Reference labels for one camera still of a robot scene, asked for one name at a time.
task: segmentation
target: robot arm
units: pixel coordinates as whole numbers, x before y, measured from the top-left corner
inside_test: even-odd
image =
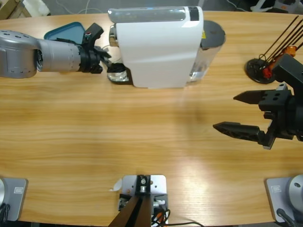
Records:
[[[29,78],[36,69],[43,72],[81,71],[101,73],[100,61],[107,66],[111,56],[95,41],[103,29],[92,24],[84,33],[82,44],[70,40],[36,39],[29,35],[0,31],[0,77]]]
[[[258,126],[221,122],[214,125],[219,132],[230,137],[255,141],[271,149],[276,138],[292,140],[294,136],[303,141],[303,65],[288,54],[276,63],[273,73],[278,82],[293,87],[294,95],[286,84],[276,90],[246,91],[234,99],[248,104],[258,104],[264,118],[271,119],[265,133]]]

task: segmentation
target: wood grain surface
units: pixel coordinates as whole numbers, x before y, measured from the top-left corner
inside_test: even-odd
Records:
[[[21,220],[108,225],[117,211],[124,175],[166,175],[171,223],[193,219],[207,226],[273,221],[264,181],[303,173],[303,144],[277,139],[272,150],[232,139],[212,125],[258,125],[268,120],[257,105],[232,98],[272,89],[244,73],[294,15],[205,12],[227,40],[205,78],[184,89],[143,89],[111,84],[105,73],[37,73],[0,78],[0,174],[29,181]],[[106,14],[35,17],[0,22],[0,29],[43,38],[79,21],[105,30]],[[303,61],[302,50],[296,59]]]

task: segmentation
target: red component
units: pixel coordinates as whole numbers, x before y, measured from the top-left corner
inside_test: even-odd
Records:
[[[264,68],[262,70],[262,73],[263,73],[263,77],[267,78],[267,79],[269,79],[273,76],[273,74],[271,73],[271,70],[269,68]]]

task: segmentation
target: teal tray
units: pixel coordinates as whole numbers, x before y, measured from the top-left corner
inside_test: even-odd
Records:
[[[69,39],[77,44],[82,43],[83,34],[85,29],[80,22],[72,22],[62,27],[56,28],[47,32],[44,35],[44,39],[56,40],[57,38]]]

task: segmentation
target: white paper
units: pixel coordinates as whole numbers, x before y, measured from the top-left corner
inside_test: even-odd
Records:
[[[114,185],[113,188],[109,189],[110,192],[117,192],[122,188],[122,178],[120,178]]]

